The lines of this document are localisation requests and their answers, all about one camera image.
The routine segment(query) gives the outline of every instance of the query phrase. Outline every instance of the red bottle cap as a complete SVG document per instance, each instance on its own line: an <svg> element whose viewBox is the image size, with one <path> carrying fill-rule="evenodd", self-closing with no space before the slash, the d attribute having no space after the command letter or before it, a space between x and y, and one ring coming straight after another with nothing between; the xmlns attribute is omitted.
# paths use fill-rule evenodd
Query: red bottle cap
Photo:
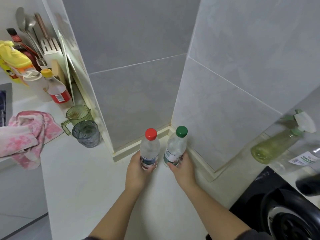
<svg viewBox="0 0 320 240"><path fill-rule="evenodd" d="M145 136L148 141L153 141L157 138L157 131L153 128L149 128L146 130Z"/></svg>

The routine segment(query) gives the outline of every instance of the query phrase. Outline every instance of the plastic water bottle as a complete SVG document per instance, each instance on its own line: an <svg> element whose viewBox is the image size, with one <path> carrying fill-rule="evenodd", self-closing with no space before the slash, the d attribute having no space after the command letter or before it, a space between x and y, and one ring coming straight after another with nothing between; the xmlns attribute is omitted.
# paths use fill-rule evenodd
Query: plastic water bottle
<svg viewBox="0 0 320 240"><path fill-rule="evenodd" d="M149 128L140 144L141 165L144 170L157 165L160 152L160 141L157 131Z"/></svg>
<svg viewBox="0 0 320 240"><path fill-rule="evenodd" d="M164 164L172 163L177 166L187 148L188 129L185 126L179 126L176 133L173 133L168 140L168 147L163 156Z"/></svg>

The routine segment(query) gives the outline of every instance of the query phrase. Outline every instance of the hand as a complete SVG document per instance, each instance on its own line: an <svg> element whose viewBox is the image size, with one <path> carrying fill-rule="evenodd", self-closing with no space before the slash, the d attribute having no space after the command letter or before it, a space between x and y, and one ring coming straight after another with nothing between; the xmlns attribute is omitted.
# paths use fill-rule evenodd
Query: hand
<svg viewBox="0 0 320 240"><path fill-rule="evenodd" d="M188 187L197 185L195 178L195 168L193 162L189 158L187 152L183 154L182 161L178 166L174 166L172 163L168 162L167 165L171 169L178 182L178 185L185 191Z"/></svg>
<svg viewBox="0 0 320 240"><path fill-rule="evenodd" d="M125 189L136 193L141 193L148 176L156 168L156 166L151 166L147 170L143 170L140 159L140 151L137 151L130 160L125 178Z"/></svg>

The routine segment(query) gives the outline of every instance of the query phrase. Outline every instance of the wooden handle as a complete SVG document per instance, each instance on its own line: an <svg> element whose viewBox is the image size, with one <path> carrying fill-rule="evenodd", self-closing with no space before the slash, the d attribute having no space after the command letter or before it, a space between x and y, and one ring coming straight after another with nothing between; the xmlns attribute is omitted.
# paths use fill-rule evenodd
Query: wooden handle
<svg viewBox="0 0 320 240"><path fill-rule="evenodd" d="M42 33L43 33L43 36L48 40L50 37L49 37L49 34L48 34L48 32L47 32L47 28L46 28L45 24L44 24L43 21L42 21L42 18L41 18L41 16L40 16L40 14L39 14L38 12L36 12L36 13L34 14L34 16L35 16L35 18L36 18L37 21L38 21L38 24L39 24L39 26L40 26L40 28L41 28L41 31L42 31Z"/></svg>

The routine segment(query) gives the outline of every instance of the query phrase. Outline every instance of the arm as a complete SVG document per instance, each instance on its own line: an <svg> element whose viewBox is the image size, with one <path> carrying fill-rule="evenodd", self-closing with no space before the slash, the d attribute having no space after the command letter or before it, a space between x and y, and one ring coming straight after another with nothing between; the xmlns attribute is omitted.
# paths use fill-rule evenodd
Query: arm
<svg viewBox="0 0 320 240"><path fill-rule="evenodd" d="M234 240L250 230L249 226L197 185L194 166L188 153L183 154L183 160L178 167L171 163L168 163L168 166L212 239Z"/></svg>
<svg viewBox="0 0 320 240"><path fill-rule="evenodd" d="M154 169L155 166L147 170L142 169L140 151L132 156L127 169L125 190L90 233L90 237L100 240L124 239L132 209L146 184L148 175Z"/></svg>

